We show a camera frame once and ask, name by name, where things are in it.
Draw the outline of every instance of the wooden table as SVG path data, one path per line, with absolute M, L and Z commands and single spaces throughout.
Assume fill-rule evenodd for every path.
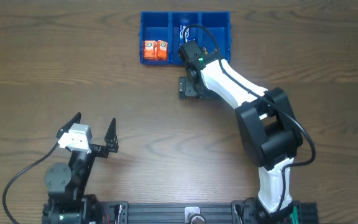
M 317 147 L 291 170 L 295 200 L 322 223 L 358 222 L 358 1 L 0 0 L 0 223 L 9 179 L 46 154 L 77 111 L 103 143 L 117 118 L 119 152 L 97 159 L 86 189 L 102 200 L 231 202 L 254 197 L 257 168 L 222 101 L 178 99 L 183 67 L 139 63 L 141 11 L 231 12 L 232 67 L 280 86 Z M 20 177 L 7 202 L 40 223 L 44 174 L 57 150 Z M 297 161 L 310 156 L 304 144 Z

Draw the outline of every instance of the blue bin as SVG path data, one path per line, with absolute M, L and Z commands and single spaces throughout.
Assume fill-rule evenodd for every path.
M 199 24 L 209 29 L 219 44 L 221 54 L 230 62 L 230 12 L 142 12 L 139 33 L 140 62 L 144 65 L 181 65 L 178 55 L 181 24 Z M 195 39 L 197 44 L 206 47 L 208 52 L 215 49 L 212 38 L 201 29 L 190 28 L 189 39 Z M 142 44 L 145 40 L 168 42 L 168 60 L 143 59 Z

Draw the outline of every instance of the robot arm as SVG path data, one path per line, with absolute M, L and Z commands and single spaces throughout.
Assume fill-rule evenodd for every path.
M 290 169 L 285 170 L 285 185 L 281 170 L 285 165 L 293 163 L 296 149 L 302 145 L 301 134 L 286 116 L 280 115 L 279 111 L 273 110 L 232 81 L 222 71 L 219 60 L 233 79 L 295 118 L 286 94 L 279 88 L 268 91 L 251 83 L 234 71 L 219 52 L 203 52 L 194 40 L 183 44 L 178 53 L 195 90 L 196 86 L 201 85 L 201 89 L 215 92 L 235 109 L 244 149 L 251 161 L 259 167 L 259 219 L 263 222 L 282 219 L 292 212 L 293 205 L 289 193 Z M 276 121 L 266 126 L 262 124 L 261 120 L 274 116 Z

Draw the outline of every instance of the cable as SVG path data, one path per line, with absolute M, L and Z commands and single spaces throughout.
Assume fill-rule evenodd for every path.
M 200 29 L 203 29 L 213 40 L 215 47 L 216 47 L 216 52 L 217 53 L 221 53 L 218 42 L 216 41 L 215 37 L 212 35 L 212 33 L 205 27 L 198 25 L 198 24 L 190 24 L 188 26 L 186 26 L 186 28 L 183 30 L 183 41 L 186 42 L 185 39 L 185 32 L 189 27 L 199 27 Z M 295 126 L 298 127 L 298 129 L 302 132 L 302 134 L 305 136 L 306 140 L 308 141 L 309 145 L 310 145 L 310 149 L 311 149 L 311 157 L 310 159 L 308 159 L 307 161 L 304 162 L 297 162 L 297 163 L 293 163 L 293 164 L 287 164 L 285 166 L 283 166 L 283 168 L 281 169 L 281 173 L 282 173 L 282 177 L 283 177 L 283 191 L 281 194 L 281 198 L 280 198 L 280 203 L 278 204 L 278 208 L 276 210 L 280 211 L 281 206 L 283 204 L 284 201 L 284 196 L 285 196 L 285 188 L 286 188 L 286 184 L 285 184 L 285 169 L 289 168 L 289 167 L 298 167 L 298 166 L 305 166 L 308 165 L 310 163 L 312 163 L 314 161 L 314 159 L 316 158 L 316 148 L 314 146 L 313 140 L 311 139 L 310 135 L 308 134 L 308 132 L 304 129 L 304 127 L 294 118 L 292 118 L 290 115 L 288 115 L 286 112 L 282 111 L 275 103 L 266 100 L 263 96 L 259 96 L 258 94 L 256 94 L 255 92 L 253 92 L 252 90 L 248 89 L 247 87 L 245 87 L 243 84 L 241 84 L 240 82 L 238 82 L 235 78 L 231 77 L 230 74 L 227 73 L 227 71 L 223 68 L 222 65 L 222 61 L 221 59 L 218 60 L 219 62 L 219 66 L 221 67 L 222 72 L 228 77 L 230 78 L 235 84 L 239 85 L 241 88 L 243 88 L 245 91 L 247 91 L 248 93 L 250 93 L 251 95 L 254 95 L 256 98 L 258 98 L 259 100 L 262 100 L 264 103 L 268 104 L 269 106 L 271 106 L 273 108 L 273 110 L 278 111 L 279 113 L 283 114 L 284 116 L 286 116 L 293 124 L 295 124 Z
M 59 143 L 56 142 L 56 144 L 52 147 L 52 149 L 48 152 L 48 154 L 44 155 L 43 158 L 37 160 L 35 163 L 29 165 L 28 167 L 24 168 L 22 171 L 20 171 L 19 173 L 17 173 L 6 185 L 4 193 L 2 194 L 2 205 L 4 207 L 5 213 L 6 215 L 9 217 L 9 219 L 13 222 L 13 224 L 19 224 L 16 219 L 13 218 L 13 216 L 11 215 L 11 213 L 9 212 L 9 210 L 7 209 L 7 205 L 6 205 L 6 194 L 7 194 L 7 190 L 9 189 L 9 187 L 12 185 L 12 183 L 18 178 L 20 177 L 22 174 L 24 174 L 25 172 L 27 172 L 29 169 L 35 167 L 36 165 L 38 165 L 40 162 L 44 161 L 48 156 L 50 156 L 54 150 L 56 149 L 56 147 L 59 145 Z

